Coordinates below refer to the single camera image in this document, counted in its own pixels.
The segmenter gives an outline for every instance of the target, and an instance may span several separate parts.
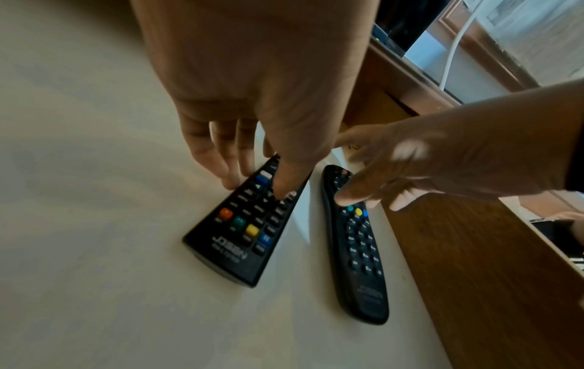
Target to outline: teal button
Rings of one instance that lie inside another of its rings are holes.
[[[245,219],[241,216],[236,216],[235,219],[233,219],[233,225],[237,229],[242,229],[245,226]]]

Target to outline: black wristband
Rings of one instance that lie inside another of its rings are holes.
[[[582,164],[584,164],[584,128],[580,129],[580,137],[578,137],[578,142],[568,167],[565,185],[568,191],[584,192]]]

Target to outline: white cord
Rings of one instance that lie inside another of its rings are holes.
[[[444,73],[442,73],[442,81],[440,81],[440,89],[441,90],[444,91],[444,88],[446,87],[446,80],[448,79],[448,73],[450,73],[452,59],[454,59],[454,53],[456,52],[456,48],[458,47],[458,44],[460,43],[462,36],[464,36],[464,33],[468,30],[470,25],[476,19],[476,16],[479,15],[479,12],[481,11],[481,9],[484,8],[484,6],[488,4],[488,2],[489,2],[488,0],[481,0],[479,5],[477,5],[476,8],[474,8],[468,21],[464,24],[464,26],[462,26],[461,31],[454,38],[454,41],[452,43],[452,47],[450,48],[450,52],[448,53],[448,59],[446,60],[446,65],[444,65]]]

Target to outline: rectangular remote control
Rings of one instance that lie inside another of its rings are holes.
[[[336,165],[328,165],[322,172],[328,254],[336,296],[350,316],[382,325],[389,318],[388,293],[365,202],[340,207],[334,200],[351,175]]]
[[[279,161],[270,158],[182,238],[203,263],[241,285],[257,285],[308,181],[276,200],[272,176]]]

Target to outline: curved remote control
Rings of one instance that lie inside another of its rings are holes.
[[[272,176],[279,161],[279,156],[270,158],[182,238],[204,264],[248,287],[260,280],[308,181],[286,199],[276,200]]]
[[[335,193],[351,175],[336,165],[328,165],[322,172],[328,254],[336,296],[350,316],[382,325],[389,318],[388,293],[365,202],[340,207],[334,200]]]

